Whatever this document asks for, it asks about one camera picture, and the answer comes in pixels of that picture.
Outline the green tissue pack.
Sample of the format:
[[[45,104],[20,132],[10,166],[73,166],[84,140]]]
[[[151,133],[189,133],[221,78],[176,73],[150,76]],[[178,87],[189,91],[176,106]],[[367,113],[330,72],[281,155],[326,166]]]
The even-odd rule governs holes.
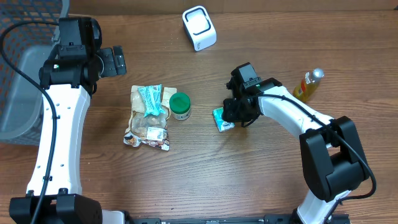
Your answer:
[[[223,108],[217,108],[213,110],[213,118],[215,120],[216,127],[220,133],[233,129],[234,123],[226,122],[222,119]]]

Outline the mint green snack bar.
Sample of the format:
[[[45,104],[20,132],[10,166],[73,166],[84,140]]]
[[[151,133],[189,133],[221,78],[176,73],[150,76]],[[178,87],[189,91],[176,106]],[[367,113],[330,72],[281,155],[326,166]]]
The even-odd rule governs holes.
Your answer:
[[[145,117],[149,115],[159,116],[160,114],[165,114],[165,110],[161,105],[161,84],[139,87],[138,92],[145,106]]]

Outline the yellow oil bottle silver cap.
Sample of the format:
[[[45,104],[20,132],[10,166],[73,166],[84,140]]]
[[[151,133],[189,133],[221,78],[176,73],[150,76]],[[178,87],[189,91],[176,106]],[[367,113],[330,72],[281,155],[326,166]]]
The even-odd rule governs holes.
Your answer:
[[[293,96],[304,103],[308,102],[324,76],[324,71],[320,68],[307,72],[301,82],[294,88]]]

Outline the brown snack pouch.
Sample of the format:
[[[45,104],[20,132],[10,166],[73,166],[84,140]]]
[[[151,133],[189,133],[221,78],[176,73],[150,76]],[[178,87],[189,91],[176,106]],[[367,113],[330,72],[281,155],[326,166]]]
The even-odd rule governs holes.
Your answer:
[[[165,110],[165,114],[158,116],[144,116],[145,106],[142,102],[138,88],[140,86],[133,85],[131,87],[131,116],[128,122],[128,128],[125,130],[123,143],[132,147],[139,147],[146,144],[163,151],[169,151],[170,141],[168,134],[167,121],[172,113],[170,110],[170,98],[177,92],[176,88],[163,87],[161,92],[161,105]]]

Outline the green lid white jar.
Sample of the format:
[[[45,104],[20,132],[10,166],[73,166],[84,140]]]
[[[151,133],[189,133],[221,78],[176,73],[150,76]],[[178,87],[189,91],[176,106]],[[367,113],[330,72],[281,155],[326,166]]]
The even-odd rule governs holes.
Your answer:
[[[173,117],[179,121],[186,120],[191,115],[191,101],[185,93],[177,92],[173,94],[169,106]]]

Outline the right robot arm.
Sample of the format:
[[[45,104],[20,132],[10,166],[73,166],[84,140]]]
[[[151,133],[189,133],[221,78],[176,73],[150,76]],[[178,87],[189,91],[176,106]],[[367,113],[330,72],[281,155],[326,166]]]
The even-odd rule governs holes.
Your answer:
[[[226,87],[232,97],[223,102],[224,121],[247,127],[267,116],[300,142],[309,191],[291,214],[267,214],[261,222],[349,223],[348,215],[334,213],[337,206],[368,198],[377,186],[353,121],[311,109],[275,78],[262,80],[250,63],[236,67]]]

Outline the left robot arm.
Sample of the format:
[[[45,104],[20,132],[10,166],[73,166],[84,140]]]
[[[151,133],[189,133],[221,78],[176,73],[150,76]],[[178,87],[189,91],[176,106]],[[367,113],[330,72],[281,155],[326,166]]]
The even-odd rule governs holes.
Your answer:
[[[82,195],[81,137],[97,81],[126,73],[120,46],[102,48],[98,22],[64,17],[56,22],[58,43],[39,70],[35,87],[43,96],[43,123],[34,172],[24,197],[14,197],[16,223],[127,223],[123,211],[105,210]]]

